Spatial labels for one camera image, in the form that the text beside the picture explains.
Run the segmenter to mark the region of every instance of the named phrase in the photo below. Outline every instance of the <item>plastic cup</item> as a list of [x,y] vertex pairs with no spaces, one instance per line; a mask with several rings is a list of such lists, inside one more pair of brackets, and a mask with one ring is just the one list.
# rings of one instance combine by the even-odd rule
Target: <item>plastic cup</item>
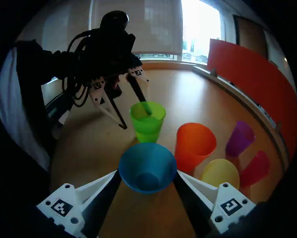
[[270,160],[262,150],[258,151],[249,165],[240,174],[241,187],[251,186],[265,176],[270,171]]
[[177,167],[190,172],[213,153],[217,140],[212,131],[199,123],[183,124],[177,131],[175,158]]
[[255,140],[252,128],[244,121],[238,121],[226,144],[226,154],[228,156],[239,156]]
[[139,102],[130,109],[139,142],[156,142],[166,116],[165,108],[156,102]]
[[215,159],[204,169],[200,180],[214,187],[219,187],[224,182],[230,183],[236,189],[240,186],[239,172],[230,161]]
[[141,143],[129,148],[121,157],[119,172],[123,181],[141,193],[154,193],[167,187],[175,177],[176,161],[165,147]]

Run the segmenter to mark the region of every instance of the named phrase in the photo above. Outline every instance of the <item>green cup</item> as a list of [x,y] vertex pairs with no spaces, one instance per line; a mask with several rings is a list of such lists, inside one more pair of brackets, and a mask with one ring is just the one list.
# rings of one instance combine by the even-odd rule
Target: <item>green cup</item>
[[130,109],[139,142],[156,142],[166,116],[165,108],[156,102],[139,102]]

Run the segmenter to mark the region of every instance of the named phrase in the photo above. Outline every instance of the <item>window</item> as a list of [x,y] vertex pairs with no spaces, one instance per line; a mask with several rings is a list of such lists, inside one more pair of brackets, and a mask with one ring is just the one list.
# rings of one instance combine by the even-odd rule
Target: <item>window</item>
[[136,56],[139,56],[141,59],[144,60],[177,60],[177,56],[170,54],[136,54]]
[[210,39],[221,38],[220,13],[201,0],[182,0],[182,60],[207,63]]

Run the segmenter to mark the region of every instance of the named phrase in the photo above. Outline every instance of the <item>orange cup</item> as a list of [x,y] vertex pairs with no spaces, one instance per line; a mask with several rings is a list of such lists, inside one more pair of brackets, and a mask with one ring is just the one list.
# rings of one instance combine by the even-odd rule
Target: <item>orange cup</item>
[[199,123],[183,124],[177,131],[177,168],[183,172],[192,171],[213,153],[216,146],[215,135],[208,127]]

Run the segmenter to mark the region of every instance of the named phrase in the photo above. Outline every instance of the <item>white bracket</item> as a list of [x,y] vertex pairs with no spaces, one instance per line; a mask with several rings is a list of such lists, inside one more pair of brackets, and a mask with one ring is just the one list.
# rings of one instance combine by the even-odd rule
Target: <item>white bracket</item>
[[255,207],[252,201],[227,182],[216,188],[181,171],[178,173],[212,211],[210,224],[220,233],[240,222]]
[[92,80],[91,88],[89,91],[91,100],[92,100],[94,106],[96,108],[99,108],[103,114],[107,115],[108,117],[110,117],[112,120],[114,120],[118,124],[123,125],[123,122],[119,118],[116,118],[112,113],[110,113],[104,107],[102,107],[100,105],[101,99],[103,98],[106,105],[109,106],[110,110],[115,111],[109,97],[107,96],[107,94],[104,90],[104,86],[105,86],[105,81],[104,81],[103,77],[100,77],[99,79]]
[[141,91],[143,92],[146,101],[151,101],[150,91],[149,91],[149,78],[147,77],[145,71],[141,66],[128,69],[128,74],[133,76]]
[[37,208],[66,232],[75,237],[86,238],[81,232],[85,224],[82,212],[110,182],[116,171],[79,188],[64,184],[38,204]]

